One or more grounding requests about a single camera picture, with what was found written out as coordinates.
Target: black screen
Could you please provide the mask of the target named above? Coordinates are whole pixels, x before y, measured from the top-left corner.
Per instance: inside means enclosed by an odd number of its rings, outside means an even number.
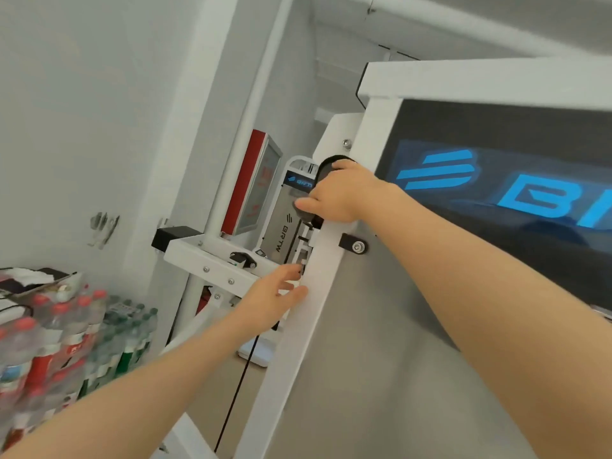
[[[405,100],[376,175],[612,309],[612,114]]]

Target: hand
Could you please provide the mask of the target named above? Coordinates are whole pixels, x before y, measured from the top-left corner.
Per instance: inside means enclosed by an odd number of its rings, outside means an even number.
[[[302,285],[294,289],[294,285],[287,282],[300,280],[301,269],[300,264],[279,266],[256,281],[236,310],[230,313],[229,316],[238,319],[238,325],[248,333],[249,339],[270,330],[287,310],[306,298],[308,288]],[[289,293],[281,295],[279,290],[289,290]]]
[[[330,172],[310,192],[310,198],[296,200],[295,206],[334,222],[364,219],[369,205],[384,196],[380,192],[387,183],[355,161],[341,159],[332,167],[341,170]]]

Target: screw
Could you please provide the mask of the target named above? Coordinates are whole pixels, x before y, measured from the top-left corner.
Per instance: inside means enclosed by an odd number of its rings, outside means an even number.
[[[352,248],[356,254],[361,254],[365,251],[365,244],[363,242],[355,242],[353,243]]]

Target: forearm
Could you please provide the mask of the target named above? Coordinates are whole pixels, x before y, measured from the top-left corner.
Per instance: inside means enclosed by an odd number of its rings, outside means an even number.
[[[244,339],[244,330],[230,315],[66,409],[5,457],[148,459],[203,380]]]
[[[365,221],[400,260],[536,452],[543,458],[608,452],[609,324],[547,278],[398,187],[381,190],[372,198],[377,202],[368,202]]]

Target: floor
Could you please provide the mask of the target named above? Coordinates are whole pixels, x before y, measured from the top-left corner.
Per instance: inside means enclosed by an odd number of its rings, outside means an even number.
[[[228,359],[204,383],[187,410],[212,449],[217,444],[245,363],[237,355]],[[265,373],[265,369],[250,364],[217,451],[219,459],[231,459],[234,455]]]

